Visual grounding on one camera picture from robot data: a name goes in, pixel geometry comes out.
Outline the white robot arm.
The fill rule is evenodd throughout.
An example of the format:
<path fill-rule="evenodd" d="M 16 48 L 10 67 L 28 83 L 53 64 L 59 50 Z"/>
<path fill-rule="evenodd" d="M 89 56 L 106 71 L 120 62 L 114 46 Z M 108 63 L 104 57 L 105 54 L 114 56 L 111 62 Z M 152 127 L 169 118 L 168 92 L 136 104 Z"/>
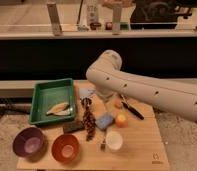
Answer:
<path fill-rule="evenodd" d="M 130 74 L 121 66 L 121 56 L 105 50 L 87 69 L 86 78 L 101 99 L 117 92 L 197 124 L 197 85 Z"/>

